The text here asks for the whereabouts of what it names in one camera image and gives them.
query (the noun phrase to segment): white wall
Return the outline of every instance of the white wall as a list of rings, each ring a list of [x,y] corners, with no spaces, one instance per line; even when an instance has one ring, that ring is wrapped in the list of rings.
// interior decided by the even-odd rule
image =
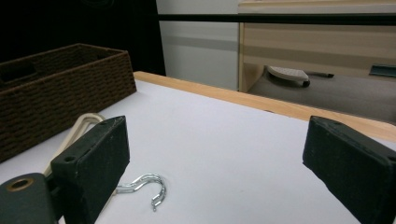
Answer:
[[[236,14],[239,0],[157,0],[160,14]],[[166,75],[237,90],[238,24],[161,21]]]

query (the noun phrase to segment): wood trim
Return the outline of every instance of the wood trim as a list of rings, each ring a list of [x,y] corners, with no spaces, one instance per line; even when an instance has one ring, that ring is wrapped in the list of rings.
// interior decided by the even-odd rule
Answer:
[[[287,103],[239,91],[224,90],[217,87],[206,86],[171,77],[162,77],[145,72],[134,72],[134,77],[137,80],[270,111],[295,119],[309,120],[313,115],[334,119],[368,136],[396,142],[396,126],[381,121],[354,117],[329,110]]]

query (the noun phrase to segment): brown woven basket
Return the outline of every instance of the brown woven basket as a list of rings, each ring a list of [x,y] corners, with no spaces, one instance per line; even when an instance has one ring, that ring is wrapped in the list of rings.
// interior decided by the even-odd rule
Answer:
[[[135,91],[125,50],[76,44],[0,63],[0,162]]]

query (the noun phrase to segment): wicker basket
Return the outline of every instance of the wicker basket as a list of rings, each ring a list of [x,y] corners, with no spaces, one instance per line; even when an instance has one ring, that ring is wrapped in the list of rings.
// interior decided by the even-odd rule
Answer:
[[[0,63],[0,162],[135,91],[125,50],[76,44]]]

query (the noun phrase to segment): black horizontal rail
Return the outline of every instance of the black horizontal rail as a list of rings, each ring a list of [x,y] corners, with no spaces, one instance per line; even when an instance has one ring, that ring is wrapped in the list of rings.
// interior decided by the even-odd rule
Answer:
[[[396,25],[396,13],[364,14],[159,14],[159,21],[211,21],[321,25]]]

